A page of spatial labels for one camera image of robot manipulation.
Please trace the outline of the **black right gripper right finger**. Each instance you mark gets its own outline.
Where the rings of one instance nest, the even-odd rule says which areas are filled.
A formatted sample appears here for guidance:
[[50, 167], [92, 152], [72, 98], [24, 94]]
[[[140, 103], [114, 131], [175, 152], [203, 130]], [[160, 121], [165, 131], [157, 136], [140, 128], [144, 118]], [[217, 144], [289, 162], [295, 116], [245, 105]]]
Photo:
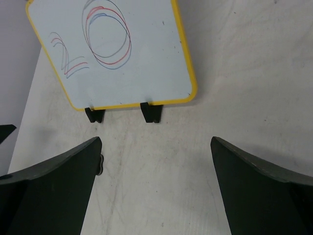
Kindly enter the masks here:
[[313, 179], [211, 139], [214, 168], [233, 235], [311, 235]]

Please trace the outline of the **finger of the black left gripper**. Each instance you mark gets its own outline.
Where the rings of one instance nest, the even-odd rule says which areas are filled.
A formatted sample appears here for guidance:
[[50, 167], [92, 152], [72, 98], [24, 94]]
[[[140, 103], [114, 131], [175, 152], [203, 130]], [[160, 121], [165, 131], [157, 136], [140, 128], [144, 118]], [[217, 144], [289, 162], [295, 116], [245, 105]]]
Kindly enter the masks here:
[[14, 130], [16, 126], [13, 124], [0, 125], [0, 143], [3, 143]]

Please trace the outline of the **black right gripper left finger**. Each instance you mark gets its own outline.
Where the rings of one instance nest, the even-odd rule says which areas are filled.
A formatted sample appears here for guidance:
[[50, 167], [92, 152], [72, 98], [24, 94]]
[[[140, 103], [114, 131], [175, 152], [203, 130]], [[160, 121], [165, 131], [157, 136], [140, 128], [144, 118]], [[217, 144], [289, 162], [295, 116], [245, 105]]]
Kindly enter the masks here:
[[2, 235], [79, 235], [102, 142], [94, 137], [77, 147], [0, 178]]

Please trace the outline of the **yellow framed whiteboard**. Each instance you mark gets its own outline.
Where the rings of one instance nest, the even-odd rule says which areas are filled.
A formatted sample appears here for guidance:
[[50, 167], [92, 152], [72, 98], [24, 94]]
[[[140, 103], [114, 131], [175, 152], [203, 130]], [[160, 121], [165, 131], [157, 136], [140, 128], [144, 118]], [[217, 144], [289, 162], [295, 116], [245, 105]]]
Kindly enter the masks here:
[[179, 104], [197, 93], [176, 0], [29, 0], [26, 13], [77, 111]]

